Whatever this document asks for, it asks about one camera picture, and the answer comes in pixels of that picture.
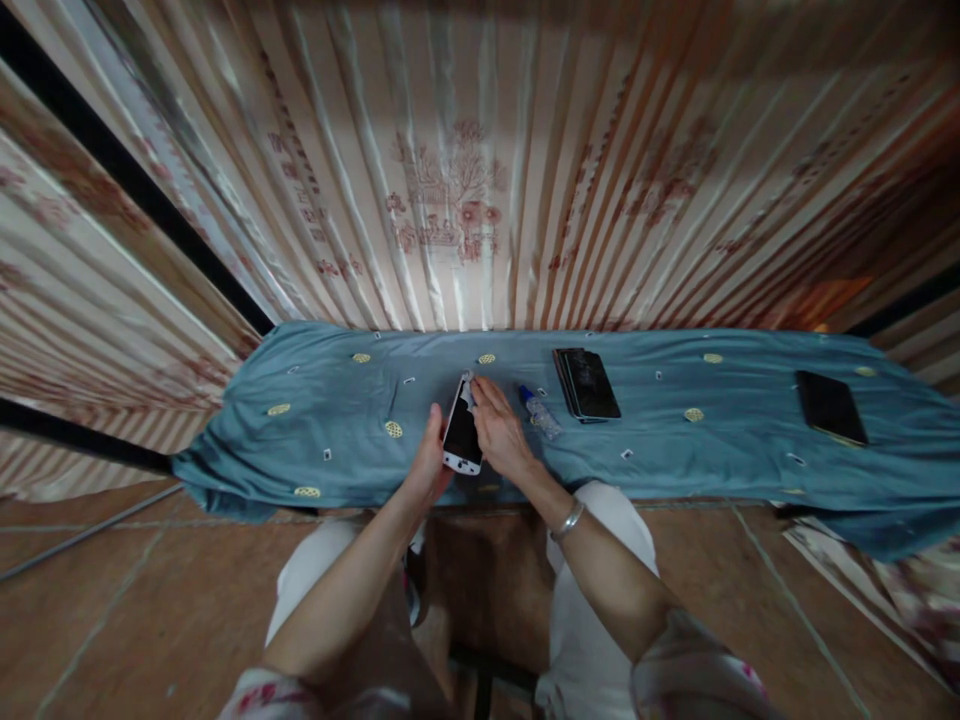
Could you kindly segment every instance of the teal cloth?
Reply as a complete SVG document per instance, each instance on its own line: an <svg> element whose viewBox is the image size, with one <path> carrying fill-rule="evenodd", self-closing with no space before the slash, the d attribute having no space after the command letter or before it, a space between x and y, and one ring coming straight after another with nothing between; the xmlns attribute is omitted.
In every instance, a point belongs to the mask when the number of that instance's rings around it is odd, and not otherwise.
<svg viewBox="0 0 960 720"><path fill-rule="evenodd" d="M621 420L580 425L569 415L551 355L565 347L600 354ZM707 354L722 361L707 362ZM496 359L480 364L483 355ZM276 506L382 505L413 459L430 403L446 412L466 368L500 383L524 420L520 384L547 392L541 400L564 434L548 441L524 427L562 482L598 477L634 499L722 496L870 511L867 525L847 532L866 528L861 547L886 557L960 529L960 408L866 341L843 335L711 329L378 337L286 323L231 380L223 409L175 456L174 470L208 511L250 520ZM796 370L851 387L869 447L846 447L807 427ZM270 414L284 405L289 410ZM685 417L692 408L703 420ZM390 422L401 437L388 434ZM626 459L625 450L633 452ZM484 465L479 477L458 477L440 502L522 500ZM931 534L923 518L934 512ZM891 528L897 539L884 548Z"/></svg>

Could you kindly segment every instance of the white smartphone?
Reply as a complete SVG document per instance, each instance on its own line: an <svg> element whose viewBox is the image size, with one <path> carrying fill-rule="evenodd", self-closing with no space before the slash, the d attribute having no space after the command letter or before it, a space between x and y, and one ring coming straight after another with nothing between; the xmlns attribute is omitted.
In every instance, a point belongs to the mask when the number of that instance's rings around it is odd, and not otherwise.
<svg viewBox="0 0 960 720"><path fill-rule="evenodd" d="M483 452L477 439L477 426L473 422L473 393L470 381L473 372L467 370L460 376L453 407L447 418L447 431L443 435L443 464L463 475L479 475Z"/></svg>

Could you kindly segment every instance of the black smartphone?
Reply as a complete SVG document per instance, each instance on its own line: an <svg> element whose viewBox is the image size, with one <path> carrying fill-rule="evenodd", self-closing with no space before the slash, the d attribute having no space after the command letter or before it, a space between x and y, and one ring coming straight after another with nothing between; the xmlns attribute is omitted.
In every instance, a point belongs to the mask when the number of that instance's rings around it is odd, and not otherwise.
<svg viewBox="0 0 960 720"><path fill-rule="evenodd" d="M479 475L483 451L477 438L477 426L467 398L472 399L470 381L472 372L460 376L453 407L447 416L447 432L443 436L443 464L464 475Z"/></svg>
<svg viewBox="0 0 960 720"><path fill-rule="evenodd" d="M588 421L620 417L620 406L599 355L575 350L562 353L561 361L565 361L569 369L573 405L578 417Z"/></svg>
<svg viewBox="0 0 960 720"><path fill-rule="evenodd" d="M807 425L855 445L868 445L857 403L845 382L797 370L797 391Z"/></svg>
<svg viewBox="0 0 960 720"><path fill-rule="evenodd" d="M570 411L570 414L575 418L579 419L577 411L573 407L573 388L570 386L570 374L567 370L567 364L563 360L563 354L567 352L573 352L577 348L570 348L567 350L556 349L553 351L553 363L557 366L557 375L560 377L560 386L563 388L563 399L567 401L567 410Z"/></svg>

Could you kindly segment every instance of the forearm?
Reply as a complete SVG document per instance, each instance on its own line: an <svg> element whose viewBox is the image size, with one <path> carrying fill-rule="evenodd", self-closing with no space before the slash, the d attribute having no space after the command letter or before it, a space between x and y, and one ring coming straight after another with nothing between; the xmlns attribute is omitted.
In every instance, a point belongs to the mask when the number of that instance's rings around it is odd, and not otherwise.
<svg viewBox="0 0 960 720"><path fill-rule="evenodd" d="M527 496L547 527L557 532L576 500L540 463L509 478ZM676 596L588 511L560 542L580 591L631 662L636 663L680 607Z"/></svg>
<svg viewBox="0 0 960 720"><path fill-rule="evenodd" d="M264 664L293 677L326 675L370 624L425 509L401 485L290 614Z"/></svg>

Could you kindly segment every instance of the right hand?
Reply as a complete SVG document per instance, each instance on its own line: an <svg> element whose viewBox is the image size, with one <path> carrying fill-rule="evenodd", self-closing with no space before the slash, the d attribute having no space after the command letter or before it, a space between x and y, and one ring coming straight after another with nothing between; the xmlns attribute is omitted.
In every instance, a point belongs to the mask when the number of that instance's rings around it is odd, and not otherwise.
<svg viewBox="0 0 960 720"><path fill-rule="evenodd" d="M473 391L474 424L483 459L511 482L530 472L536 463L520 420L510 408L503 391L489 378L476 377Z"/></svg>

